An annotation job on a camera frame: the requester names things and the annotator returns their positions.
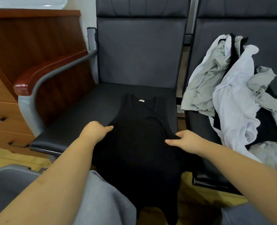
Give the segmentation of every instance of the pile of clothes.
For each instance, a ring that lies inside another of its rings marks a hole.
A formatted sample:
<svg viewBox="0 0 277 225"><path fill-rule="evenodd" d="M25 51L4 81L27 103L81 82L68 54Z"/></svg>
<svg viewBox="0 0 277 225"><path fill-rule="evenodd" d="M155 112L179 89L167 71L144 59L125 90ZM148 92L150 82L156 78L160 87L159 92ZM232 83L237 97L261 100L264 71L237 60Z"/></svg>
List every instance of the pile of clothes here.
<svg viewBox="0 0 277 225"><path fill-rule="evenodd" d="M277 170L277 96L271 68L255 67L248 38L221 35L193 71L182 110L207 115L224 146Z"/></svg>

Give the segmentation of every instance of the black tank top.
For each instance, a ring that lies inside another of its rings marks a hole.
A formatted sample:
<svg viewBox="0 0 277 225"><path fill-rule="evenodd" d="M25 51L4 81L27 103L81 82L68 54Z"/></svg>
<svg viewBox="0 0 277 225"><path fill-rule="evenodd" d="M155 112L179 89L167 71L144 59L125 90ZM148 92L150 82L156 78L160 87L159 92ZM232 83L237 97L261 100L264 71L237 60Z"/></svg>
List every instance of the black tank top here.
<svg viewBox="0 0 277 225"><path fill-rule="evenodd" d="M165 143L179 137L168 124L164 98L125 95L109 125L114 129L94 149L97 172L135 205L137 216L143 207L154 206L168 224L176 224L181 174L191 171L199 157Z"/></svg>

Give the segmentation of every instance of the forearm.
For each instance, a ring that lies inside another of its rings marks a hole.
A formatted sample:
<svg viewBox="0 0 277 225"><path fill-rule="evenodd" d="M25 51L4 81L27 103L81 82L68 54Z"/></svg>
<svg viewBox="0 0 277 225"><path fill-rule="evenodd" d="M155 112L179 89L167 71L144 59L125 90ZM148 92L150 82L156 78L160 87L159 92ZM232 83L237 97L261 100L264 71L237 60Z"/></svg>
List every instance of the forearm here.
<svg viewBox="0 0 277 225"><path fill-rule="evenodd" d="M95 144L75 140L0 214L0 224L71 225L78 211Z"/></svg>
<svg viewBox="0 0 277 225"><path fill-rule="evenodd" d="M263 215L277 224L277 170L212 142L203 147L202 156L210 160Z"/></svg>

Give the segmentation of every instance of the brown wooden countertop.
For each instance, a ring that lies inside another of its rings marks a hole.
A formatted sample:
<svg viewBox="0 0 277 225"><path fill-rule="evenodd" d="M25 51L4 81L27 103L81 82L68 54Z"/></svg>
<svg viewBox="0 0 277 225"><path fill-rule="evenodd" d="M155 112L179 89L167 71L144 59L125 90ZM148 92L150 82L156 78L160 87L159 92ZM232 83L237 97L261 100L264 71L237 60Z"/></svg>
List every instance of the brown wooden countertop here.
<svg viewBox="0 0 277 225"><path fill-rule="evenodd" d="M80 10L0 9L0 18L30 18L80 15Z"/></svg>

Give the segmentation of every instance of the wall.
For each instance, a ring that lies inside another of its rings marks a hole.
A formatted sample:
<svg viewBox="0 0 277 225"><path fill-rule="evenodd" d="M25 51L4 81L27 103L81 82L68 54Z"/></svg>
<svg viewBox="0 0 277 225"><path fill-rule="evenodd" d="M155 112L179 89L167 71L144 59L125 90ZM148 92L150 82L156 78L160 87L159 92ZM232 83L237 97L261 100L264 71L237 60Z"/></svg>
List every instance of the wall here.
<svg viewBox="0 0 277 225"><path fill-rule="evenodd" d="M189 17L187 20L187 29L186 33L193 33L193 27L195 23L195 17L197 12L199 0L192 0ZM86 46L88 48L88 40L87 40L87 27L97 27L96 22L96 0L68 0L65 9L68 10L80 10L81 11L81 19L80 24L82 27L82 32L84 36L84 40Z"/></svg>

